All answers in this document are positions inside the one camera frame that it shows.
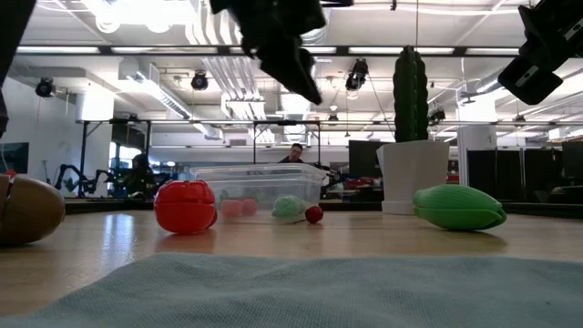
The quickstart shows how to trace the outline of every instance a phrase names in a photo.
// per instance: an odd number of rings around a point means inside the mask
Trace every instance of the potted cactus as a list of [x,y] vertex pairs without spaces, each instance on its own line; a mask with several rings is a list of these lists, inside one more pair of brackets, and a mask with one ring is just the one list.
[[428,140],[425,63],[412,46],[396,61],[394,77],[396,143],[377,150],[384,179],[383,212],[413,215],[413,196],[445,183],[449,144]]

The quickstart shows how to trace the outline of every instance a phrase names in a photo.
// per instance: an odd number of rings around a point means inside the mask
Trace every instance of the desk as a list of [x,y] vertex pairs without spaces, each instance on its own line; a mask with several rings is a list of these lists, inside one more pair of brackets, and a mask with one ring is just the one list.
[[504,255],[583,261],[583,221],[510,215],[488,233],[451,232],[415,217],[327,212],[322,224],[281,224],[268,213],[219,220],[208,231],[175,236],[152,211],[67,216],[38,243],[0,249],[0,315],[26,313],[161,251],[333,258]]

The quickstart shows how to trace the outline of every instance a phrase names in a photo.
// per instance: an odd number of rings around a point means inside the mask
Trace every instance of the man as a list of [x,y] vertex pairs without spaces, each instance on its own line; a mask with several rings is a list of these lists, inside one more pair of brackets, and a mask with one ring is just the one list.
[[300,144],[293,144],[291,146],[290,155],[282,159],[280,163],[303,163],[300,159],[303,153],[303,147]]

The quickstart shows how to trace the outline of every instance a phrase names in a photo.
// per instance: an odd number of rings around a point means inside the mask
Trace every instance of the brown toy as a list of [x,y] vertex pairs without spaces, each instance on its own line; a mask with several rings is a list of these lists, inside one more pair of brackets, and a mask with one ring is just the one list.
[[9,197],[10,177],[0,175],[0,245],[40,241],[65,217],[65,199],[44,182],[16,177]]

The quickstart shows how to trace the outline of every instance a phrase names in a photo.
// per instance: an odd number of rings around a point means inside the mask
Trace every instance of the computer monitor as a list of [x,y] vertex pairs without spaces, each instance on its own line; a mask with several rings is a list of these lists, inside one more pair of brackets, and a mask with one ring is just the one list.
[[350,140],[348,142],[350,175],[367,178],[382,177],[376,150],[387,144],[388,142]]
[[563,142],[565,178],[583,179],[583,142]]

